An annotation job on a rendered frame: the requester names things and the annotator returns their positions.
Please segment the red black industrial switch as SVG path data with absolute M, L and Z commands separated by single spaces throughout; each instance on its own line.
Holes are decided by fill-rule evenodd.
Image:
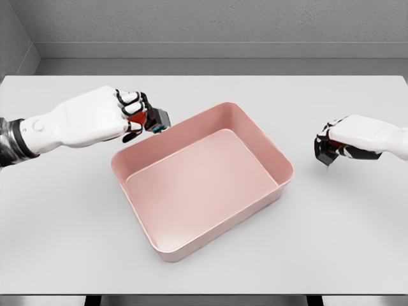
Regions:
M 128 121 L 139 123 L 143 126 L 144 130 L 154 134 L 161 133 L 171 127 L 168 113 L 162 109 L 153 107 L 130 116 Z
M 316 138 L 314 140 L 315 157 L 324 165 L 329 166 L 339 156 L 338 150 L 345 146 L 344 143 L 339 143 L 334 140 L 321 140 Z

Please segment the pink rectangular basket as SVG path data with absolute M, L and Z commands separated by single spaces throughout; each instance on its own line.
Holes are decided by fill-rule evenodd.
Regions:
M 117 151 L 112 170 L 151 246 L 177 262 L 278 200 L 291 161 L 224 102 Z

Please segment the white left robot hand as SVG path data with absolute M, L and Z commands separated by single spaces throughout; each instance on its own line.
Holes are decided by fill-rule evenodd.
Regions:
M 130 117 L 145 113 L 149 107 L 143 92 L 126 92 L 104 86 L 61 104 L 64 117 L 58 120 L 62 143 L 69 147 L 87 147 L 123 137 L 126 143 L 143 131 L 143 124 Z

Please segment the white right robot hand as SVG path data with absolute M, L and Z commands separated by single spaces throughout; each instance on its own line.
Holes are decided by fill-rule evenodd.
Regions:
M 316 138 L 344 143 L 346 146 L 338 150 L 339 156 L 377 160 L 384 152 L 387 131 L 394 127 L 396 126 L 381 120 L 362 115 L 349 115 L 326 123 Z

